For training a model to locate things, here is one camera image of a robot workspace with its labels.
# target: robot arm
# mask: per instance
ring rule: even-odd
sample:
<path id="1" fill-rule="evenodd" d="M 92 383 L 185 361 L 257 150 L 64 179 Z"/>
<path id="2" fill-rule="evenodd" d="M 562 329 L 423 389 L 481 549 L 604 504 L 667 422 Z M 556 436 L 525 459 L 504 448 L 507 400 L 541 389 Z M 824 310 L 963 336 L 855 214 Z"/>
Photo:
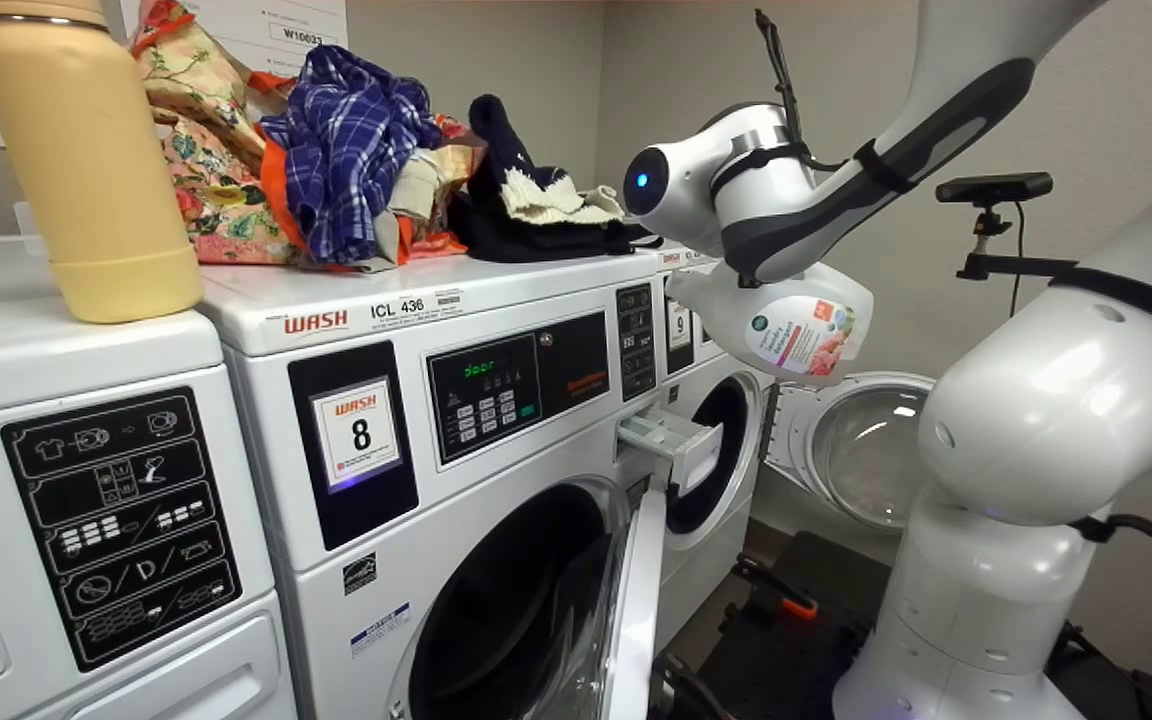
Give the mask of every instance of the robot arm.
<path id="1" fill-rule="evenodd" d="M 826 257 L 855 226 L 995 128 L 1036 61 L 1100 0 L 924 0 L 907 105 L 814 187 L 770 110 L 734 110 L 629 163 L 623 200 L 658 237 L 770 286 Z"/>

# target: white washing machine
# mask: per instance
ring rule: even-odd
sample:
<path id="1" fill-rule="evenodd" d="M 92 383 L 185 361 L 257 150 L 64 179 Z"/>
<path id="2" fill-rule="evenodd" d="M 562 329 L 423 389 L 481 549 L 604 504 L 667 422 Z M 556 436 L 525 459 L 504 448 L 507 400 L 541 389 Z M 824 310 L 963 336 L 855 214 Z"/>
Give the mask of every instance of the white washing machine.
<path id="1" fill-rule="evenodd" d="M 0 715 L 290 712 L 213 323 L 73 323 L 0 241 Z"/>
<path id="2" fill-rule="evenodd" d="M 911 371 L 780 383 L 760 522 L 841 543 L 893 543 L 926 477 L 917 454 L 926 392 L 930 382 Z"/>
<path id="3" fill-rule="evenodd" d="M 663 648 L 733 577 L 751 518 L 770 382 L 717 349 L 699 318 L 663 301 L 663 412 L 718 426 L 718 466 L 694 492 L 667 502 L 658 632 Z"/>
<path id="4" fill-rule="evenodd" d="M 203 281 L 302 715 L 593 707 L 572 692 L 615 643 L 598 632 L 629 518 L 615 426 L 658 392 L 658 260 Z M 654 618 L 651 588 L 629 598 Z"/>

